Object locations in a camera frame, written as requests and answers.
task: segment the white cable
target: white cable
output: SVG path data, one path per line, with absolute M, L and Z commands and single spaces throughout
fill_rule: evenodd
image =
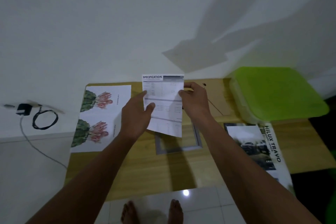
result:
M 50 158 L 52 161 L 55 161 L 56 163 L 60 164 L 61 166 L 63 166 L 65 169 L 67 169 L 67 167 L 62 164 L 61 162 L 57 161 L 56 159 L 53 159 L 51 157 L 49 157 L 48 155 L 44 154 L 42 151 L 40 151 L 38 148 L 36 148 L 35 146 L 32 145 L 32 143 L 29 141 L 28 137 L 25 135 L 25 133 L 23 132 L 23 128 L 22 128 L 22 120 L 23 120 L 23 115 L 21 115 L 20 118 L 20 129 L 21 129 L 21 133 L 23 134 L 23 136 L 25 137 L 25 139 L 28 141 L 28 143 L 35 149 L 37 150 L 40 154 L 46 156 L 47 158 Z

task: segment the white tile floor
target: white tile floor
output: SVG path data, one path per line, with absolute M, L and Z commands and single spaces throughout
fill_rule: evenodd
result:
M 40 150 L 65 165 L 72 138 L 33 140 Z M 0 143 L 0 223 L 24 223 L 63 186 L 65 169 L 42 156 L 26 141 Z M 208 187 L 131 198 L 141 223 L 166 223 L 171 199 L 180 201 L 184 223 L 244 224 L 226 188 Z M 104 203 L 95 223 L 120 223 L 128 199 Z

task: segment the lime green lid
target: lime green lid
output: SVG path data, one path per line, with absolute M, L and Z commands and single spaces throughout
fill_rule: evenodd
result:
M 288 67 L 240 67 L 234 72 L 250 111 L 260 120 L 325 115 L 328 105 L 310 84 Z

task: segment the black object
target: black object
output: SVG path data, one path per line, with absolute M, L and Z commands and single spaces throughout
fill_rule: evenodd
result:
M 23 115 L 23 116 L 28 116 L 30 115 L 30 112 L 32 110 L 32 106 L 30 104 L 19 104 L 16 114 L 18 115 Z
M 44 110 L 44 111 L 42 111 L 42 105 L 39 105 L 39 106 L 40 106 L 40 110 L 39 110 L 39 111 L 34 115 L 34 117 L 33 117 L 33 128 L 35 128 L 35 129 L 40 129 L 40 130 L 45 130 L 45 129 L 47 129 L 47 128 L 50 128 L 51 126 L 54 126 L 54 125 L 56 124 L 56 122 L 58 121 L 58 115 L 57 115 L 57 113 L 54 112 L 53 110 Z M 52 112 L 52 113 L 54 113 L 54 114 L 56 115 L 56 118 L 55 118 L 54 122 L 53 122 L 50 126 L 46 126 L 46 127 L 40 128 L 40 127 L 38 127 L 38 126 L 35 124 L 35 121 L 36 121 L 37 117 L 38 117 L 40 114 L 43 114 L 43 113 L 45 113 L 45 112 Z

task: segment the power adapter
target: power adapter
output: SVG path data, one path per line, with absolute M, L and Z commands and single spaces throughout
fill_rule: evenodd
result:
M 30 104 L 19 104 L 16 114 L 18 115 L 23 115 L 23 116 L 28 116 L 30 115 L 30 112 L 32 110 L 33 106 Z

